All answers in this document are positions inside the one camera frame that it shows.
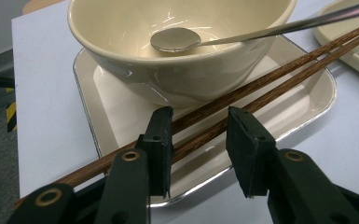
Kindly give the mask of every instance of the spoon handle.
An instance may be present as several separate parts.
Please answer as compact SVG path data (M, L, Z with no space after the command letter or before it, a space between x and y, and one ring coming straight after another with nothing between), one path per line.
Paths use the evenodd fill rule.
M266 36L272 35L282 35L291 33L294 31L305 30L308 28L312 28L315 26L326 25L329 23L333 23L336 21L344 21L347 19L359 17L359 4L347 7L342 10L338 10L335 12L331 12L328 14L324 14L322 16L317 16L311 19L302 20L302 21L294 21L284 25L279 25L275 27L271 27L265 30L256 31L246 35L237 35L229 38L222 38L207 42L199 43L198 46L210 46L210 45L218 45L218 44L229 44L235 42L241 42L245 40L257 39Z

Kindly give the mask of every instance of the bowl rim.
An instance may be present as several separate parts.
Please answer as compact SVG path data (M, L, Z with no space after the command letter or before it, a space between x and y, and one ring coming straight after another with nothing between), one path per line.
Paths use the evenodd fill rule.
M297 0L289 0L289 6L283 11L281 16L269 27L276 26L278 24L283 24L288 21L290 16L292 15L295 6L297 4ZM198 54L190 54L185 56L173 56L173 57L160 57L160 58L147 58L147 57L140 57L140 56L131 56L131 55L124 55L124 54L117 54L115 52L102 49L97 47L96 45L93 45L87 40L83 35L80 34L80 32L76 29L74 20L72 19L71 12L73 10L74 4L76 3L76 0L70 0L68 12L67 12L67 22L69 25L69 29L75 39L87 50L90 50L91 52L104 56L108 59L113 59L119 62L126 62L126 63L143 63L143 64L171 64L171 63L185 63L185 62L195 62L198 60L204 60L206 58L216 57L222 54L230 53L234 50L240 49L241 46L244 44L242 42L231 44L230 46L226 48L219 49L217 51L212 52L205 52L205 53L198 53Z

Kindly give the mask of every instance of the tray rim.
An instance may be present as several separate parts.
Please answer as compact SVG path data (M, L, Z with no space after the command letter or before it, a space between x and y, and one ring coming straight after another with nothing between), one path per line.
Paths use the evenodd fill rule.
M303 48L301 48L299 45L297 45L296 43L294 43L293 41L291 41L290 39L288 39L287 37L285 37L284 35L278 35L278 37L282 38L283 40L289 42L289 44L293 45L294 48L300 49L301 51L303 51L304 53L307 53L306 50L304 50ZM96 146L96 150L98 153L98 156L101 158L103 156L102 151L101 151L101 144L98 141L98 137L96 136L97 132L95 130L95 127L93 125L93 122L91 120L91 115L89 112L89 109L87 107L87 103L85 100L85 96L84 96L84 92L82 91L82 86L80 83L80 80L78 78L77 75L77 71L76 71L76 62L77 59L81 56L81 54L83 52L87 52L85 49L82 49L75 57L74 59L74 63L73 63L73 72L74 72L74 76L76 78L76 84L79 90L79 94L82 100L82 104L83 104L83 108L85 110L86 113L86 117L88 119L89 122L89 126L90 126L90 130L92 133L92 137L94 140L94 144ZM326 67L324 69L325 74L327 75L327 77L329 78L329 80L331 81L331 85L332 85L332 92L333 94L331 95L331 100L326 104L326 107L324 109L322 109L317 115L313 116L312 118L302 122L300 125L293 127L289 130L287 130L285 133L281 134L279 137L276 138L276 142L280 142L282 141L284 138L286 138L287 136L291 135L292 133L295 133L296 131L302 129L303 127L307 126L308 124L314 122L315 120L317 120L318 118L320 118L321 116L323 116L325 113L327 113L327 111L329 111L331 109L331 107L333 106L333 104L336 102L337 100L337 83L336 80L333 78L331 72L329 71L329 69ZM171 198L170 200L166 201L166 202L161 202L161 203L153 203L151 202L150 207L162 207L162 206L167 206L167 205L171 205L173 203L177 203L179 201L181 201L182 199L184 199L186 196L188 196L189 194L197 191L198 189L201 189L203 186L206 186L207 184L209 184L210 182L214 181L215 179L217 179L219 176L226 174L227 172L229 172L230 170L232 170L232 165L230 165L228 168L218 172L217 174L211 176L210 178L208 178L207 180L203 181L202 183L194 186L193 188L188 189L186 192L179 194L177 196L175 196L174 198Z

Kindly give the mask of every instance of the yellow and black stripe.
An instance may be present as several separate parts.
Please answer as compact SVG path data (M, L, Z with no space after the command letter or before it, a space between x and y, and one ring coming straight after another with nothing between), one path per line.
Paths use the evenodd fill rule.
M14 91L11 88L7 88L7 91ZM16 116L16 102L7 106L7 132L13 132L17 130L17 116Z

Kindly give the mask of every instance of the cream bowl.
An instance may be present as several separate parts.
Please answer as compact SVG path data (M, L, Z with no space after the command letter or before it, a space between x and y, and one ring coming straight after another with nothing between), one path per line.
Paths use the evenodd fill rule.
M185 27L202 41L284 24L296 0L71 0L74 37L104 70L160 105L199 105L233 91L266 54L273 37L162 53L155 32Z

